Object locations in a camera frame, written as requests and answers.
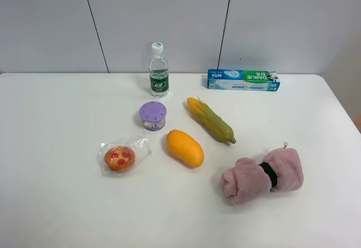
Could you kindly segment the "clear water bottle green label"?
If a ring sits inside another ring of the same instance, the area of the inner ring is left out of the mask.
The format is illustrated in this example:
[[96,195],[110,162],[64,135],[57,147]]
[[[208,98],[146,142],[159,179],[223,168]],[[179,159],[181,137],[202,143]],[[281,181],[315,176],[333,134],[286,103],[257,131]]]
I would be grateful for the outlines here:
[[161,98],[169,92],[169,67],[163,44],[153,43],[151,53],[148,68],[151,91],[154,97]]

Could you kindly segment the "yellow orange mango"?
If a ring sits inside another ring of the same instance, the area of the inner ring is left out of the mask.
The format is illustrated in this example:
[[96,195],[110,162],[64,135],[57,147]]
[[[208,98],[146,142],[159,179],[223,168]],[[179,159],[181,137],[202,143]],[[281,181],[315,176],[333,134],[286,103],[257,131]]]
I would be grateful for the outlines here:
[[189,134],[180,130],[171,130],[166,136],[169,152],[189,167],[200,167],[204,162],[201,145]]

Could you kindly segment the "wrapped fruit tart pastry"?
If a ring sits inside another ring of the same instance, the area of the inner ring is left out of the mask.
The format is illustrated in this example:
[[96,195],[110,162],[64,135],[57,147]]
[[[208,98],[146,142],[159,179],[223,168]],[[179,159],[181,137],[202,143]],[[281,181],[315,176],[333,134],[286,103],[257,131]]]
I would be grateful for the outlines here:
[[120,178],[136,169],[151,155],[149,140],[141,134],[101,143],[96,161],[103,176]]

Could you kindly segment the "purple lid air freshener jar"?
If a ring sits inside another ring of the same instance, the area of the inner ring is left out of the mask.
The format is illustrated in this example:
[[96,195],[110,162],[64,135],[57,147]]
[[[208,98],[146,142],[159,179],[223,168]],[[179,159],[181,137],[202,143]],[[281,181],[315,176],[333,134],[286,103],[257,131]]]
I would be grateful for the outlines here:
[[159,131],[165,126],[167,114],[166,106],[158,101],[150,101],[139,109],[139,116],[143,126],[148,131]]

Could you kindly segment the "rolled pink towel black band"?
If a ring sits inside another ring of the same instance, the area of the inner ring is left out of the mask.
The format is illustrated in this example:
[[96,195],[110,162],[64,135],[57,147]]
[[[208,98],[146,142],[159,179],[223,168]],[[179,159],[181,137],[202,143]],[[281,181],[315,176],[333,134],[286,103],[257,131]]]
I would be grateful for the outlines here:
[[243,204],[271,192],[292,192],[303,185],[304,175],[298,152],[288,143],[267,153],[262,162],[240,158],[221,176],[225,197]]

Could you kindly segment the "blue green toothpaste box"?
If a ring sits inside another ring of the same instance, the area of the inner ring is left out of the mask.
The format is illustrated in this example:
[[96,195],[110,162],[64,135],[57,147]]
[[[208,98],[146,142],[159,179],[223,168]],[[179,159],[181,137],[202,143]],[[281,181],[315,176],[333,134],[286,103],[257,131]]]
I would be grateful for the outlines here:
[[280,79],[264,70],[209,69],[208,89],[276,92]]

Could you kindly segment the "toy corn cob green husk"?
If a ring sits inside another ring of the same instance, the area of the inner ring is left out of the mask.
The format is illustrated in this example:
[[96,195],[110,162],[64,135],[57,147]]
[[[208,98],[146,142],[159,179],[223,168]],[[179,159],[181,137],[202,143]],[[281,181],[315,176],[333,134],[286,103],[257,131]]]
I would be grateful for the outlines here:
[[235,144],[236,139],[233,129],[220,116],[199,98],[187,98],[188,109],[218,141],[222,143]]

